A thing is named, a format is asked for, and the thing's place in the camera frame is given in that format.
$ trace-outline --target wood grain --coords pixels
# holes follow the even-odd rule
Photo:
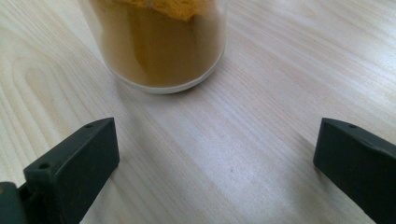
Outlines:
[[[0,181],[114,117],[121,163],[81,223],[374,223],[312,163],[323,117],[396,144],[396,3],[229,1],[215,74],[111,76],[76,0],[0,1]]]

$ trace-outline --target orange powder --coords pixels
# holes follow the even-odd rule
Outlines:
[[[174,87],[201,77],[224,47],[214,0],[89,0],[107,66],[133,83]]]

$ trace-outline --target black plastic part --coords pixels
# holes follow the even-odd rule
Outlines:
[[[119,162],[114,119],[85,125],[23,170],[18,193],[1,183],[0,223],[79,223]]]
[[[396,223],[396,146],[356,125],[323,119],[314,164],[376,223]]]
[[[10,182],[0,183],[0,223],[28,223],[17,187]]]

